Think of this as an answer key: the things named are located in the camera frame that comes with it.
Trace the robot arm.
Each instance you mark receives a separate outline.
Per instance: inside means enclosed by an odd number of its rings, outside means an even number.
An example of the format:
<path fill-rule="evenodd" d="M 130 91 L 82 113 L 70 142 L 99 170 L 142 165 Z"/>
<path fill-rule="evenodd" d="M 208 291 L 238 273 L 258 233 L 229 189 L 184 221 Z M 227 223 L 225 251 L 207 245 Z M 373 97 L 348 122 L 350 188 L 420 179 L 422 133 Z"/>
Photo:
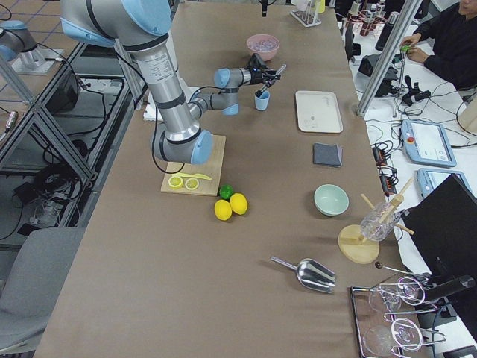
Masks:
<path fill-rule="evenodd" d="M 168 50 L 171 8 L 167 1 L 62 1 L 64 34 L 74 40 L 112 48 L 120 42 L 137 62 L 162 121 L 151 143 L 154 157 L 177 163 L 204 164 L 212 149 L 212 134 L 201 128 L 208 110 L 231 116 L 239 111 L 239 88 L 262 84 L 270 87 L 281 72 L 270 69 L 255 54 L 244 68 L 219 69 L 217 93 L 186 97 L 174 68 L 174 51 Z"/>

